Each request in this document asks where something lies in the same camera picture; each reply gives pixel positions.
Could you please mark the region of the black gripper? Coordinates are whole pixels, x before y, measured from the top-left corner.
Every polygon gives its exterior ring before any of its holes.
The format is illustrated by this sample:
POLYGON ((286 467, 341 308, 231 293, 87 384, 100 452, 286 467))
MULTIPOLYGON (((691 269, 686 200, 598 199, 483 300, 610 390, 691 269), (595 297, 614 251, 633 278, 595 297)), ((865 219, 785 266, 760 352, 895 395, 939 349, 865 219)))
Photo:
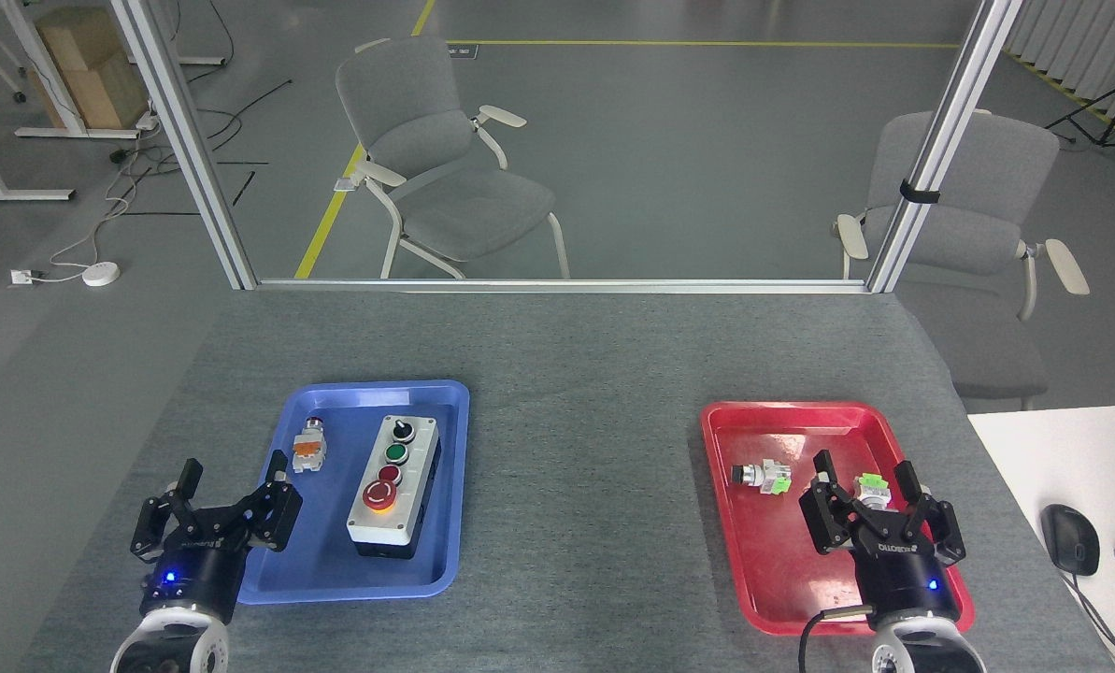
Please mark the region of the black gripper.
POLYGON ((815 476, 799 495, 809 542, 820 554, 851 552, 861 599, 872 608, 867 620, 942 616, 943 578, 938 562, 957 564, 966 557, 951 503, 933 498, 911 461, 898 464, 894 476, 905 498, 906 523, 902 533, 891 531, 881 539, 867 523, 859 524, 862 504, 838 485, 831 452, 822 449, 812 461, 815 476))
POLYGON ((288 464, 283 451, 272 452, 253 492, 230 508, 193 513, 190 501, 203 466, 190 457, 176 481, 143 503, 130 553, 155 568, 143 584, 142 616, 186 608, 232 621, 250 547, 283 552, 304 503, 288 477, 288 464), (178 524, 166 536, 172 516, 178 524))

